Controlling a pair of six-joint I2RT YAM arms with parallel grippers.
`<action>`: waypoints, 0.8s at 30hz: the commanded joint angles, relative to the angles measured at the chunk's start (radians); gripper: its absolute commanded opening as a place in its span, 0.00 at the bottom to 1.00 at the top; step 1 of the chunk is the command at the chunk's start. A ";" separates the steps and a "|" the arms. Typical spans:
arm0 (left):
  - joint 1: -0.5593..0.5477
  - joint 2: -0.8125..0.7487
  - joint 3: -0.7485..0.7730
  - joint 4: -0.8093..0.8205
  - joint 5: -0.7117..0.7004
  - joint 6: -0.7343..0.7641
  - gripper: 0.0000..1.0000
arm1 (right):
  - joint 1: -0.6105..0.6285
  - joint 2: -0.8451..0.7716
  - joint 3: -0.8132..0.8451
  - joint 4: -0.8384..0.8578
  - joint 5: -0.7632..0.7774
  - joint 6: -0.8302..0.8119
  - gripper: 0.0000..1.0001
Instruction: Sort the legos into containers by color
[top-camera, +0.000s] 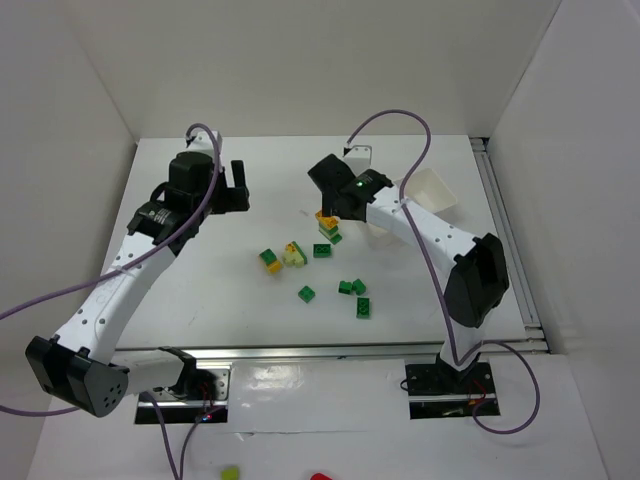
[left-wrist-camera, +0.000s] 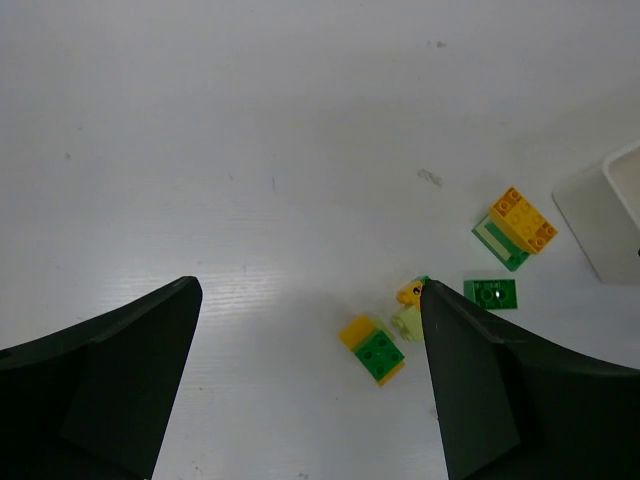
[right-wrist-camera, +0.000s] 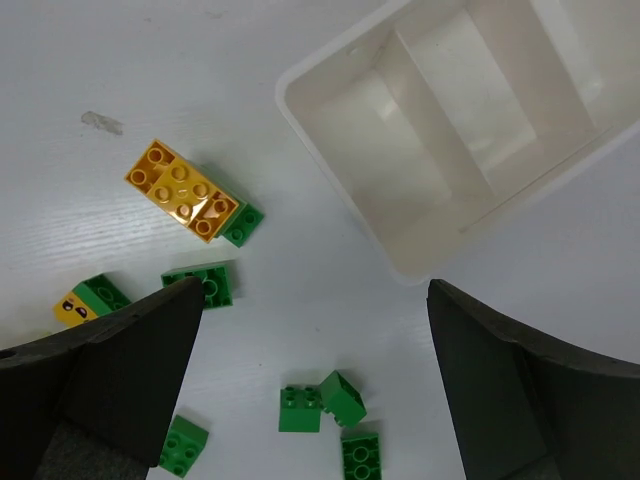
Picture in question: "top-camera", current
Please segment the yellow orange lego piece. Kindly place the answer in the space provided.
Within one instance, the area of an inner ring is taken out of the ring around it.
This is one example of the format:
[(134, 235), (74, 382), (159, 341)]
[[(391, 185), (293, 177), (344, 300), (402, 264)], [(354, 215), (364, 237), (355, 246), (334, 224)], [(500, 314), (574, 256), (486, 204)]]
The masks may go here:
[(324, 216), (321, 210), (319, 210), (315, 214), (315, 218), (318, 221), (319, 225), (326, 230), (332, 230), (336, 228), (339, 224), (339, 220), (336, 217)]

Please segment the pale green lego brick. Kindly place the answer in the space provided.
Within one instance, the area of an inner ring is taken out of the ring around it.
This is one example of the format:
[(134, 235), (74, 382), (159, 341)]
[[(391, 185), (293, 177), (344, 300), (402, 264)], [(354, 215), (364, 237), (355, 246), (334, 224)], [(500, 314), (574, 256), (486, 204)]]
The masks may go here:
[(339, 236), (339, 227), (334, 225), (332, 228), (328, 228), (325, 224), (319, 224), (319, 231), (327, 239), (332, 240), (334, 237)]

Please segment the green lego plate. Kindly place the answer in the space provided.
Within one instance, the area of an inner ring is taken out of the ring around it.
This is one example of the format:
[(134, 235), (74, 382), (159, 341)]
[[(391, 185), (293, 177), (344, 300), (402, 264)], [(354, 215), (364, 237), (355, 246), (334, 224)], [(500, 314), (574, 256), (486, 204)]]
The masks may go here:
[(339, 233), (335, 233), (333, 235), (327, 236), (327, 239), (332, 245), (336, 245), (342, 240), (342, 236)]

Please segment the green two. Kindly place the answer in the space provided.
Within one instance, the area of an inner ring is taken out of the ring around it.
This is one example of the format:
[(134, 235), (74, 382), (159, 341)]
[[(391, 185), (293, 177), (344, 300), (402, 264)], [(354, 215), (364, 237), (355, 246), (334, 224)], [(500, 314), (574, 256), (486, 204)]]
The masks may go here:
[(332, 245), (327, 243), (316, 243), (313, 245), (314, 258), (328, 258), (332, 255)]
[(356, 317), (369, 319), (371, 317), (371, 301), (367, 297), (359, 297), (356, 302)]

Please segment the white divided plastic container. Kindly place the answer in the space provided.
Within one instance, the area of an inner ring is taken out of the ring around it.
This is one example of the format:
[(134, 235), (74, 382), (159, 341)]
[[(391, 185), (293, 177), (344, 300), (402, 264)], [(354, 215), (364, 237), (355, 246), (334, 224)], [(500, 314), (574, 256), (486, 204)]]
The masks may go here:
[[(440, 214), (457, 205), (458, 200), (437, 172), (431, 168), (417, 171), (409, 179), (405, 193), (421, 207), (433, 214)], [(360, 227), (372, 248), (382, 248), (394, 243), (394, 236), (371, 223)]]

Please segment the small green lego brick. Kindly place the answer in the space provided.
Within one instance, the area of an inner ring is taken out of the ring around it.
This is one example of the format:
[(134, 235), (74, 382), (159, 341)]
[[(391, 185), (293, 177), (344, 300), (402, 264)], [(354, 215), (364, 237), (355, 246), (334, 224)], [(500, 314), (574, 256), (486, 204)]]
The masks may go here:
[(303, 286), (297, 293), (298, 297), (306, 304), (311, 302), (315, 296), (316, 292), (309, 286)]

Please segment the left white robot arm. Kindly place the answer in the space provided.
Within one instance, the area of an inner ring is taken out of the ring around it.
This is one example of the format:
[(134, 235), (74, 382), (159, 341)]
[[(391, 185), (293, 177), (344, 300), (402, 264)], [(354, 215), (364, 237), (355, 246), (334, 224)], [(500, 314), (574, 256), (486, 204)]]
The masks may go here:
[(27, 361), (46, 393), (101, 418), (128, 395), (213, 392), (215, 377), (180, 349), (113, 357), (138, 306), (206, 217), (248, 210), (243, 161), (232, 161), (231, 170), (228, 183), (210, 151), (181, 152), (170, 162), (167, 181), (135, 212), (116, 258), (80, 309), (50, 338), (36, 336), (28, 344)]

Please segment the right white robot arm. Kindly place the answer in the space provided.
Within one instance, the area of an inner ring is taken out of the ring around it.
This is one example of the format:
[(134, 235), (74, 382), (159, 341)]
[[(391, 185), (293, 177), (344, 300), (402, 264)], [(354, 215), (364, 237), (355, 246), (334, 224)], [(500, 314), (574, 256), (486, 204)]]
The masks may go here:
[(478, 362), (485, 320), (509, 289), (500, 239), (454, 227), (406, 197), (385, 175), (373, 169), (356, 175), (333, 154), (308, 175), (321, 192), (325, 215), (372, 224), (417, 246), (429, 271), (445, 277), (444, 287), (435, 286), (446, 327), (436, 368), (442, 383), (465, 381)]

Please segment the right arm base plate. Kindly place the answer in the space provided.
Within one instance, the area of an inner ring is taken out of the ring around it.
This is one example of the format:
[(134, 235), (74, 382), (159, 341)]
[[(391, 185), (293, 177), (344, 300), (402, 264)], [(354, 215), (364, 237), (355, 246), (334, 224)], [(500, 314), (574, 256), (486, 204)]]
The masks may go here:
[(408, 395), (411, 420), (499, 416), (500, 407), (488, 362), (476, 364), (457, 382), (440, 373), (435, 363), (407, 364), (400, 388)]

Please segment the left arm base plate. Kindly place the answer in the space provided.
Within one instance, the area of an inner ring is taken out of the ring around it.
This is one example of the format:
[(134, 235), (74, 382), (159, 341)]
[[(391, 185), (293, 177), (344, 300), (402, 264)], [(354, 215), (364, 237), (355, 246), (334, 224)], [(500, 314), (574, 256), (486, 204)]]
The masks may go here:
[(156, 388), (151, 397), (156, 401), (167, 425), (187, 425), (201, 420), (204, 424), (225, 424), (228, 421), (228, 402), (231, 365), (199, 362), (198, 368), (209, 372), (211, 379), (201, 381), (184, 397), (168, 388)]

